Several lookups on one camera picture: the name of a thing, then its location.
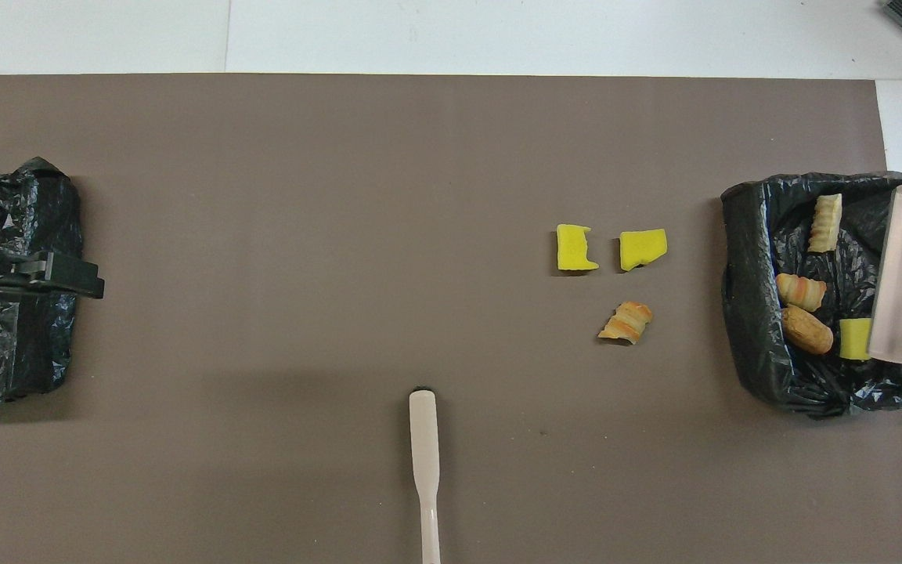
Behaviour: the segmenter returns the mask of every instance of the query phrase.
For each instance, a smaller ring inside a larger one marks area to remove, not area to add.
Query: white floor
[[[867,78],[902,171],[902,30],[877,0],[0,0],[0,74]]]

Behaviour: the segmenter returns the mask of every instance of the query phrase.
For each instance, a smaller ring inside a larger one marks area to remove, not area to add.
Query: black trash bag
[[[0,175],[0,247],[82,257],[78,191],[43,158]],[[0,299],[0,402],[64,383],[74,321],[74,295]]]
[[[890,200],[902,174],[777,175],[723,193],[729,264],[723,316],[740,382],[759,400],[812,418],[902,408],[902,364],[842,360],[839,320],[871,317]],[[835,252],[806,253],[817,196],[842,194]],[[787,342],[774,275],[827,282],[813,315],[834,331],[823,356]]]

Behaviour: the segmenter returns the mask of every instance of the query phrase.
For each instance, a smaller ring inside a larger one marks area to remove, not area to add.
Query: brown mat
[[[0,562],[418,561],[423,383],[447,563],[902,561],[902,413],[758,403],[719,300],[716,197],[882,170],[871,82],[0,76],[0,172],[33,156],[107,296],[0,406]],[[595,339],[629,299],[642,342]]]

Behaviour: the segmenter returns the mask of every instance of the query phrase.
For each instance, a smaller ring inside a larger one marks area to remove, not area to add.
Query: yellow sponge piece
[[[586,232],[590,227],[561,224],[555,228],[559,243],[559,270],[594,270],[599,265],[586,260]]]
[[[666,254],[666,231],[622,231],[622,270],[649,264]]]
[[[872,319],[841,320],[841,358],[848,360],[869,360],[869,330]]]

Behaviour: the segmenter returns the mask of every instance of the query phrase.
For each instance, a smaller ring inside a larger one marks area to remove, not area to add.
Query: white handle
[[[420,495],[423,564],[440,564],[437,485],[441,479],[441,464],[437,440],[437,399],[429,389],[409,394],[409,436],[413,448],[413,479]]]

